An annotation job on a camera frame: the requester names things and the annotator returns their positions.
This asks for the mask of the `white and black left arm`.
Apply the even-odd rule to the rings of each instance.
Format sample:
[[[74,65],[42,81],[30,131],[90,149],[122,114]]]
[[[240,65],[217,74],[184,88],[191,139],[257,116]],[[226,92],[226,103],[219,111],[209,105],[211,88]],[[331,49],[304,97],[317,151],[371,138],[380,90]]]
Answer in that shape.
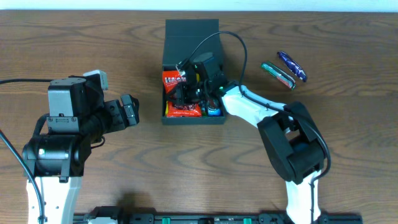
[[[131,95],[105,101],[106,75],[52,80],[49,113],[37,121],[22,158],[33,175],[27,181],[29,223],[72,223],[85,161],[104,135],[139,123],[139,101]]]

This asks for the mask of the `Haribo gummy bag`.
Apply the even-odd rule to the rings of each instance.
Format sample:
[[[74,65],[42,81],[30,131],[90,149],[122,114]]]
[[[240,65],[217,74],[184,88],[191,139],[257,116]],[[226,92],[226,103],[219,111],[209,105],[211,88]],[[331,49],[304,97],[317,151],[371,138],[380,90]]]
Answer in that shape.
[[[200,106],[200,109],[201,109],[201,115],[202,116],[207,116],[206,101],[199,102],[199,106]]]

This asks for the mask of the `blue Oreo pack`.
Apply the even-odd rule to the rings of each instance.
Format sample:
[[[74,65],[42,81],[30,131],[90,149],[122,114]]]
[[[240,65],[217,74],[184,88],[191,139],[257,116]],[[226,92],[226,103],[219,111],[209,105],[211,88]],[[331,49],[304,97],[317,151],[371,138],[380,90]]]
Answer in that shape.
[[[207,101],[206,105],[207,115],[208,116],[220,116],[221,108],[220,103],[217,99],[210,99]]]

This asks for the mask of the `yellow snack bag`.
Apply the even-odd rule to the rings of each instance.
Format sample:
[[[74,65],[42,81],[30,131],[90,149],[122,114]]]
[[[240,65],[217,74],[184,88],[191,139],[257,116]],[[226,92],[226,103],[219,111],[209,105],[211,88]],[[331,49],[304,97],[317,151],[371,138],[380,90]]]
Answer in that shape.
[[[168,115],[168,112],[169,112],[169,102],[166,101],[166,104],[165,104],[165,116]]]

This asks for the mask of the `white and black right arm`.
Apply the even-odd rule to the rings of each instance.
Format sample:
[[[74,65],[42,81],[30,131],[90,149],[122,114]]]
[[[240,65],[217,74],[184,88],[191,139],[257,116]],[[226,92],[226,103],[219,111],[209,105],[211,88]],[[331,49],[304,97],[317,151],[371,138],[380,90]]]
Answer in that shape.
[[[328,146],[306,107],[267,100],[242,80],[228,80],[211,52],[175,66],[182,80],[169,92],[178,106],[216,99],[230,115],[259,131],[271,165],[285,180],[287,215],[293,223],[314,223],[321,215],[318,181],[331,167]]]

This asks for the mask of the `dark green box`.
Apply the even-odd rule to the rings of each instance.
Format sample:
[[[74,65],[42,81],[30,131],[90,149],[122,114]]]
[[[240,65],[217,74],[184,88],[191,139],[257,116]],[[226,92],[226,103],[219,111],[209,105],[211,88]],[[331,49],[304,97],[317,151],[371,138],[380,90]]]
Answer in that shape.
[[[218,19],[167,19],[165,21],[165,42],[162,59],[162,71],[175,70],[175,65],[187,58],[192,52],[194,57],[212,52],[220,64],[224,62],[223,46],[220,36],[216,35],[201,43],[209,35],[219,31]],[[219,125],[226,121],[226,111],[219,116],[168,118],[165,90],[162,91],[162,116],[164,125]]]

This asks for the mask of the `red candy bag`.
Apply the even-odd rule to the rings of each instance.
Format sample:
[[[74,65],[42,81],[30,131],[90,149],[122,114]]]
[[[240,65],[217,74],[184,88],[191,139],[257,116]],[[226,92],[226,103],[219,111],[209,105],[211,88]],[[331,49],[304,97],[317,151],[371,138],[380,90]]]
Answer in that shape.
[[[163,71],[162,81],[165,90],[166,117],[202,117],[199,104],[194,103],[188,94],[191,88],[184,75],[177,70]]]

